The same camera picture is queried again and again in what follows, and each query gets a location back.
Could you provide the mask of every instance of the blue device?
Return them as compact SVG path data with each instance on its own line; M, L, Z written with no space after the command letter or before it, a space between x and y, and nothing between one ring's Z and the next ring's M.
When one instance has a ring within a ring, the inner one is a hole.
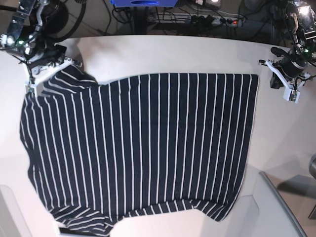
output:
M178 0L110 0L117 7L124 6L166 6L174 7Z

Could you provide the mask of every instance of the shirt sleeve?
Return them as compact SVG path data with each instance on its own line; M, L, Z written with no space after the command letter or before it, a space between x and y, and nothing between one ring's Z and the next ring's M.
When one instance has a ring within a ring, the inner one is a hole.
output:
M77 66L70 65L44 82L42 95L51 96L78 93L96 85L98 83L92 76L83 73Z

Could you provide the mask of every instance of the power strip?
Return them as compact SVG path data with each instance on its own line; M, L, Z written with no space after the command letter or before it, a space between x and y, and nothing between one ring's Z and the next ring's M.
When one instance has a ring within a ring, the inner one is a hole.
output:
M149 21L150 22L156 22L156 23L186 23L189 24L191 22L191 17L193 15L189 15L189 14L185 14L185 13L173 13L170 14L169 12L165 12L163 13L159 13L159 19L157 14L154 14L152 16L149 17ZM205 18L208 16L206 14L199 14L199 17L204 16ZM235 17L221 17L218 15L210 15L214 18L213 22L212 22L212 26L219 26L219 25L223 25L225 23L223 23L221 21L221 19L225 19L227 26L228 27L232 27L232 28L236 28L236 27L241 27L243 24L243 20L242 19L238 19Z

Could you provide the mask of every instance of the striped shirt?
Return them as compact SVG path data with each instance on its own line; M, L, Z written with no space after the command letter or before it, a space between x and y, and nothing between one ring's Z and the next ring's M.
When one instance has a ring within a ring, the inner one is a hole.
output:
M69 66L27 94L29 178L70 230L108 236L123 218L198 209L221 221L239 194L256 75L152 74L98 85Z

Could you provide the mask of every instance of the white table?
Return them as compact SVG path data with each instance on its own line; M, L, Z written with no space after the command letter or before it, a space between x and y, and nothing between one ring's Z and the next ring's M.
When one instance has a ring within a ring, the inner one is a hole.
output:
M69 43L78 44L85 70L99 82L149 73L258 74L255 124L241 196L252 194L259 170L286 180L306 172L316 152L316 82L301 89L298 104L286 102L283 89L270 89L272 73L258 65L259 59L274 59L270 45L180 36L82 38ZM28 180L29 161L19 140L25 74L5 53L0 53L0 64L0 185L13 190L33 237L43 233L54 237L56 225ZM221 223L196 210L129 218L118 223L111 236L224 237L231 216Z

